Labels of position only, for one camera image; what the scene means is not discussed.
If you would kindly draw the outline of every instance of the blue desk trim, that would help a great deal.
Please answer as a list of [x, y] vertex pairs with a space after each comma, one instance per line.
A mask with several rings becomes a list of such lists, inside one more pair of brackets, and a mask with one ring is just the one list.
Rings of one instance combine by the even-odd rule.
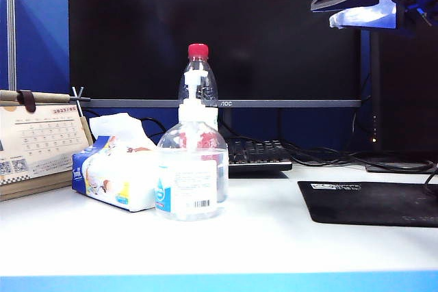
[[438, 271], [3, 277], [2, 292], [437, 292]]

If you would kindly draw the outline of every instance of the black keyboard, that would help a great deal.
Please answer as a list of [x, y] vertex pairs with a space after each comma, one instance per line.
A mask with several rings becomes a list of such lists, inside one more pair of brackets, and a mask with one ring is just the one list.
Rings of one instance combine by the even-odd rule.
[[278, 140], [262, 143], [227, 140], [227, 145], [230, 173], [292, 169], [289, 153]]

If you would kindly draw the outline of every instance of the mouse pad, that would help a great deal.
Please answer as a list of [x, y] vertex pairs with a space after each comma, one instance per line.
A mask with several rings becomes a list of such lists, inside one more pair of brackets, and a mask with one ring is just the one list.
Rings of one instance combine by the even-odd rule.
[[424, 192], [423, 184], [299, 181], [298, 185], [315, 222], [438, 227], [438, 200]]

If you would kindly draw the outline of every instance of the cubicle partition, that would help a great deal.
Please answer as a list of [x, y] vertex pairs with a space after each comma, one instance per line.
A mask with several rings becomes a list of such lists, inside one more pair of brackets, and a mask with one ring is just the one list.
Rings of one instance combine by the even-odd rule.
[[0, 89], [8, 88], [7, 1], [0, 0]]
[[2, 88], [68, 93], [68, 0], [6, 3], [8, 83], [2, 75]]

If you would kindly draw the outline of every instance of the red bottle cap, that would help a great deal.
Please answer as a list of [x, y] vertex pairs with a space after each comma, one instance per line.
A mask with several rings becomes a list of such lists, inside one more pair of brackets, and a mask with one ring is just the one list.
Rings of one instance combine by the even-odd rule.
[[208, 58], [208, 46], [206, 44], [190, 44], [189, 45], [189, 58], [203, 57]]

